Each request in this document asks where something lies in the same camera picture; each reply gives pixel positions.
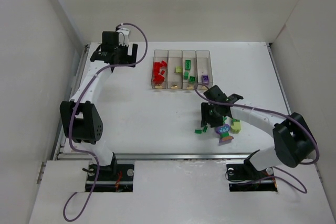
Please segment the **dark green lego cluster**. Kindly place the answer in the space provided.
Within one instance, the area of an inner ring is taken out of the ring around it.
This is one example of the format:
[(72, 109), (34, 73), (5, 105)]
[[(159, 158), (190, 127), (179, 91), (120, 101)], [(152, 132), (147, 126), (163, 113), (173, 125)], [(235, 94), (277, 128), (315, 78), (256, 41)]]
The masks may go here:
[(188, 83), (194, 83), (196, 80), (196, 77), (191, 75), (189, 71), (185, 71), (183, 74), (183, 80), (187, 81)]

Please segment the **red lego brick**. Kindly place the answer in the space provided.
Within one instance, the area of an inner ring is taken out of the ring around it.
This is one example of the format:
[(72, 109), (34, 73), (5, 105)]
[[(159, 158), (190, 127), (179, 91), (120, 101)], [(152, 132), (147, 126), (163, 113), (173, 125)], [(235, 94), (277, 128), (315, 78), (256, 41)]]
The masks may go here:
[(165, 71), (166, 74), (167, 63), (165, 61), (159, 61), (153, 63), (153, 82), (158, 85), (164, 82), (165, 76), (160, 75), (162, 70)]

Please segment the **green 2x4 lego brick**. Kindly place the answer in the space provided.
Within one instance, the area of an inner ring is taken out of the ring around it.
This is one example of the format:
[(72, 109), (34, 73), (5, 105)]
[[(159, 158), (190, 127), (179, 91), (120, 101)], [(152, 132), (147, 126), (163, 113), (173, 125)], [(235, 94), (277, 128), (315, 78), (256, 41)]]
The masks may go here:
[(185, 70), (190, 70), (191, 69), (191, 61), (190, 60), (185, 60), (184, 67), (185, 67)]

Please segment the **light green lego brick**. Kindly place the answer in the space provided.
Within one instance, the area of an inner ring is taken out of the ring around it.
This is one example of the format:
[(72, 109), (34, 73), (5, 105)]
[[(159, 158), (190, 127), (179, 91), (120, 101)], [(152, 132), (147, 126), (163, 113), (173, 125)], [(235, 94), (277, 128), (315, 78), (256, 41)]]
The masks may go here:
[(176, 66), (175, 67), (175, 73), (182, 73), (182, 67), (181, 66)]

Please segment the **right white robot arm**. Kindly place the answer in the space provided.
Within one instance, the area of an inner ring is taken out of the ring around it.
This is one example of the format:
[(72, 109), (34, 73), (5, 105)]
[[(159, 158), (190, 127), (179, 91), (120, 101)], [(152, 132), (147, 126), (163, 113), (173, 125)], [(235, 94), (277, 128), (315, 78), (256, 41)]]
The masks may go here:
[(317, 142), (306, 121), (299, 113), (291, 115), (262, 109), (252, 105), (241, 95), (227, 96), (217, 85), (207, 88), (199, 95), (201, 104), (201, 126), (220, 127), (223, 119), (229, 117), (235, 122), (243, 121), (267, 133), (273, 139), (273, 146), (252, 152), (242, 164), (233, 168), (228, 176), (233, 181), (259, 180), (268, 168), (285, 165), (295, 168), (305, 164), (311, 153), (319, 159)]

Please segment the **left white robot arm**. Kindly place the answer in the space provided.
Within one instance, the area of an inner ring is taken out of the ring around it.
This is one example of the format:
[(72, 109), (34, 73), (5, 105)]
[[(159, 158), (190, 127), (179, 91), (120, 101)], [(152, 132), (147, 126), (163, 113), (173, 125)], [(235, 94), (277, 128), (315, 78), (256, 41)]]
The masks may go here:
[(92, 53), (80, 87), (69, 101), (60, 105), (62, 127), (70, 148), (92, 155), (92, 173), (98, 176), (116, 175), (117, 161), (101, 140), (103, 122), (95, 103), (115, 66), (134, 67), (138, 45), (129, 46), (129, 35), (127, 28), (102, 33), (102, 43)]

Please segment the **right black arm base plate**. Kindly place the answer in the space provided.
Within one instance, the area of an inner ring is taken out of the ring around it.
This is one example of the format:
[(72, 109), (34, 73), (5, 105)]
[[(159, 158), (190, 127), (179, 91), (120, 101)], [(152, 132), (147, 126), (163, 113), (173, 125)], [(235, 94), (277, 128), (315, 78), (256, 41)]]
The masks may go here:
[(257, 171), (244, 163), (228, 163), (225, 178), (230, 192), (278, 191), (272, 168)]

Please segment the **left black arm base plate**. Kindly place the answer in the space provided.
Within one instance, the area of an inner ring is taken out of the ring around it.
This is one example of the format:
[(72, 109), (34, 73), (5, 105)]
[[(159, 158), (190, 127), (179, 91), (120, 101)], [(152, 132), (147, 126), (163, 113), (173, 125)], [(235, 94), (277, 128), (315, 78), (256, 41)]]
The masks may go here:
[(96, 165), (89, 166), (85, 184), (86, 192), (90, 192), (92, 188), (95, 193), (133, 192), (134, 164), (117, 164), (114, 168), (100, 168), (96, 184), (93, 187), (96, 171)]

